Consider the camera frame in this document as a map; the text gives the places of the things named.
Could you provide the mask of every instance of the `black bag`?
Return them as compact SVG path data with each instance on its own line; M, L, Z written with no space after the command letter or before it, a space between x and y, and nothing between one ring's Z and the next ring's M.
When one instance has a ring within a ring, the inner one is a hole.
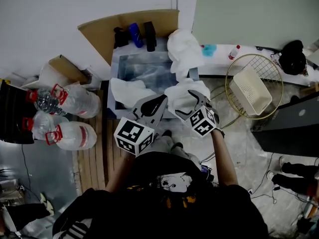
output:
M279 63L286 74L298 75L306 68L303 43L299 40L288 43L281 51Z

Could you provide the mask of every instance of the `fiducial marker cube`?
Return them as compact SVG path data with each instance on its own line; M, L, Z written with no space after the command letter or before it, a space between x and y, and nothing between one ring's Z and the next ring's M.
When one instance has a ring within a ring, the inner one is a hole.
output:
M118 148L137 155L154 141L154 131L148 126L123 117L114 132L114 138Z
M206 136L213 129L217 127L214 112L202 106L192 114L187 120L186 124L200 137Z

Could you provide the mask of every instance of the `white cartoon face print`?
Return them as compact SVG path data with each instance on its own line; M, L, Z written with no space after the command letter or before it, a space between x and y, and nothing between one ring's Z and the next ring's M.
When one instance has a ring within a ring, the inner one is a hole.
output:
M192 178L185 173L174 173L159 176L160 187L171 192L186 192Z

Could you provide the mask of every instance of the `gray floor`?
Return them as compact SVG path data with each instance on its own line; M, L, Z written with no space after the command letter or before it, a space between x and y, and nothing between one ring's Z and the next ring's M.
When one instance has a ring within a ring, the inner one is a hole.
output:
M206 86L213 90L216 87L223 85L222 79L202 79ZM216 96L222 92L224 88L217 89L211 95ZM299 96L299 87L293 85L285 85L282 104L288 103L292 95ZM224 126L234 120L238 115L229 105L226 95L221 94L212 101L213 106L217 109L221 126ZM232 160L236 167L236 173L238 176L239 184L245 189L253 189L253 191L259 186L262 178L267 170L271 153L264 152L253 135L250 132L252 121L241 117L233 125L225 128L225 140L227 147L232 156ZM175 141L183 143L187 152L193 153L200 160L208 157L213 151L213 143L210 136L205 138L199 138L195 133L183 126L179 120L161 121L160 131L171 128L173 132L173 138ZM274 154L270 169L278 169L278 159L281 155ZM285 155L285 159L291 163L302 163L311 165L314 163L314 158L298 157ZM212 174L214 174L217 180L215 159L205 162L206 165L213 168ZM262 194L272 194L273 183L266 178L263 180L262 186L256 191L252 197L260 196ZM283 191L275 191L274 197L277 199L277 203L273 204L273 199L267 196L262 196L253 199L253 203L257 206L265 222L268 225L269 232L277 233L293 233L296 226L291 226L292 222L296 219L305 206L304 203L298 201L295 196Z
M48 146L44 141L23 145L26 164L31 180L31 190L38 197L44 192L52 202L56 214L29 223L23 233L36 238L52 238L52 225L63 210L76 198L73 176L72 153L60 149L57 145ZM18 179L19 183L29 187L24 165L21 144L0 141L0 169L8 169L8 179ZM28 190L26 203L38 203Z

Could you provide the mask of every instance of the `round gold wire rack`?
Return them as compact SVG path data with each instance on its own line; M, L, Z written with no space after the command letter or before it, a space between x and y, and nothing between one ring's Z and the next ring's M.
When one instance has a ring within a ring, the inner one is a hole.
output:
M260 115L248 115L229 87L233 76L245 68L255 70L272 96L272 102ZM230 65L226 74L225 90L230 106L239 115L251 120L261 120L273 114L280 105L284 93L284 83L278 68L270 59L258 54L247 54L237 58Z

